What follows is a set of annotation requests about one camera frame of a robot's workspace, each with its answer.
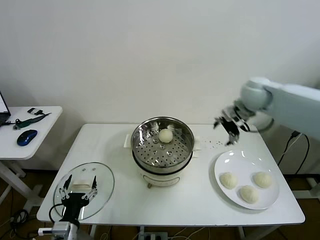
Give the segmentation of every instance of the floor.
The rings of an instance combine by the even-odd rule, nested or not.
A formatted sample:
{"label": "floor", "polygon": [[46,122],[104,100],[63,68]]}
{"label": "floor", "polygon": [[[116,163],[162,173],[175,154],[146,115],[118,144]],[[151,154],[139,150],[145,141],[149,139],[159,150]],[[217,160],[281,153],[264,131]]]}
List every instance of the floor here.
{"label": "floor", "polygon": [[[49,190],[52,181],[55,178],[56,173],[54,172],[28,172],[23,181],[29,186],[33,187],[38,183],[43,184],[43,189],[40,193],[41,197],[44,197]],[[289,185],[292,190],[308,190],[310,187],[308,183],[302,178],[290,179]],[[7,184],[0,179],[0,193],[2,193]],[[10,192],[2,205],[0,206],[0,240],[9,239],[19,239],[17,236],[13,235],[10,231],[9,223],[5,223],[12,213],[23,208],[25,204],[25,199],[15,190]],[[319,239],[319,227],[320,227],[320,202],[316,199],[300,199],[298,200],[304,214],[305,223],[300,225],[287,225],[281,226],[278,230],[270,233],[268,236],[263,238],[264,240],[306,240],[306,239]],[[43,228],[44,226],[50,227],[51,223],[40,222],[36,219],[36,208],[32,209],[30,213],[30,221],[26,222],[18,229],[18,234],[22,237],[27,237],[27,234],[32,231],[37,231],[38,228]],[[81,229],[88,232],[90,226],[82,225]],[[107,240],[106,235],[109,231],[109,226],[98,226],[96,229],[95,238],[96,240]],[[183,230],[183,227],[146,227],[146,232],[168,232],[168,236],[172,237],[179,231]],[[183,232],[178,234],[178,236],[189,236],[194,231],[201,228],[199,227],[188,227]],[[245,227],[244,231],[248,234],[253,231],[255,227]],[[112,226],[109,232],[108,240],[132,240],[138,233],[139,228],[137,226]],[[49,240],[51,239],[49,235],[47,236],[37,236],[37,240]],[[175,238],[177,240],[183,240],[183,237]],[[206,227],[199,232],[192,235],[191,240],[239,240],[239,234],[236,227]]]}

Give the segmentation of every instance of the computer mouse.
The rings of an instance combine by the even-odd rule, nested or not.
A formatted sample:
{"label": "computer mouse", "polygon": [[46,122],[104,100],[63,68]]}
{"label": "computer mouse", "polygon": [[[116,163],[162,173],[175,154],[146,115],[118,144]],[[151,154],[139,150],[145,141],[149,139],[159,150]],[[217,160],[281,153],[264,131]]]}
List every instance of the computer mouse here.
{"label": "computer mouse", "polygon": [[37,130],[33,130],[33,129],[30,129],[30,130],[27,130],[27,131],[24,131],[23,133],[21,133],[21,135],[18,137],[18,139],[16,140],[16,143],[19,145],[19,146],[26,146],[28,145],[32,139],[35,138],[35,136],[38,134],[38,131]]}

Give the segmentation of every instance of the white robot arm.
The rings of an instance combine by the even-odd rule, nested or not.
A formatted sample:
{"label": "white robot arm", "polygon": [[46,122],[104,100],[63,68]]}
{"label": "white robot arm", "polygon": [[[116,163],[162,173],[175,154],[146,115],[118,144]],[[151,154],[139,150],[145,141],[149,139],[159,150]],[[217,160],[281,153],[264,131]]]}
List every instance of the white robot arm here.
{"label": "white robot arm", "polygon": [[320,90],[296,85],[280,84],[263,77],[251,78],[241,89],[234,106],[222,110],[214,126],[222,124],[229,133],[229,142],[239,138],[239,122],[256,112],[271,116],[277,123],[320,140]]}

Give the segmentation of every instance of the power strip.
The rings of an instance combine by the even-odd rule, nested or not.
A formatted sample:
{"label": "power strip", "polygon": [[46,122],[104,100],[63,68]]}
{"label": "power strip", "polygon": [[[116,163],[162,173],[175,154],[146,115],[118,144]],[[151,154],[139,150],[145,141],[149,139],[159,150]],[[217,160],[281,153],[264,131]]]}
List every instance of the power strip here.
{"label": "power strip", "polygon": [[168,240],[167,232],[144,232],[139,234],[138,240]]}

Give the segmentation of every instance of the small white table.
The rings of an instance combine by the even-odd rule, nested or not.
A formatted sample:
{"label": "small white table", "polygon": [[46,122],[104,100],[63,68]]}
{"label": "small white table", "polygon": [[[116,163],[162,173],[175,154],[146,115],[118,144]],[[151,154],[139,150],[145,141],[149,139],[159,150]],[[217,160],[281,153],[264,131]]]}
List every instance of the small white table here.
{"label": "small white table", "polygon": [[[16,119],[24,121],[30,118],[38,117],[27,112],[30,108],[30,106],[9,107],[11,116],[7,121],[14,123]],[[19,179],[19,177],[23,178],[26,173],[12,160],[30,159],[36,153],[48,132],[62,113],[62,107],[60,106],[37,106],[35,108],[43,110],[45,114],[51,114],[46,116],[41,121],[21,128],[20,130],[13,130],[13,125],[5,125],[0,127],[0,178],[9,184],[9,186],[0,196],[0,204],[6,198],[7,194],[11,190],[11,187],[13,187],[27,199],[23,209],[27,210],[28,212],[31,211],[32,207],[41,205],[43,198],[40,198],[38,194],[42,188],[42,185],[36,185],[31,190],[23,181]],[[17,144],[17,138],[24,131],[30,129],[38,131],[36,137],[28,145],[19,146]]]}
{"label": "small white table", "polygon": [[[228,134],[222,126],[190,125],[200,150],[194,152],[181,180],[171,187],[147,188],[138,172],[132,151],[124,148],[126,135],[136,124],[86,124],[75,139],[54,179],[38,213],[40,221],[49,221],[53,195],[60,179],[74,167],[100,162],[114,174],[114,192],[97,214],[80,221],[82,224],[136,226],[268,226],[242,238],[259,239],[280,225],[299,224],[305,216],[275,160],[258,133],[241,132],[236,145],[224,146]],[[251,151],[268,162],[276,174],[280,193],[277,201],[266,210],[249,210],[236,205],[212,184],[209,167],[226,151]],[[52,211],[52,217],[59,219]]]}

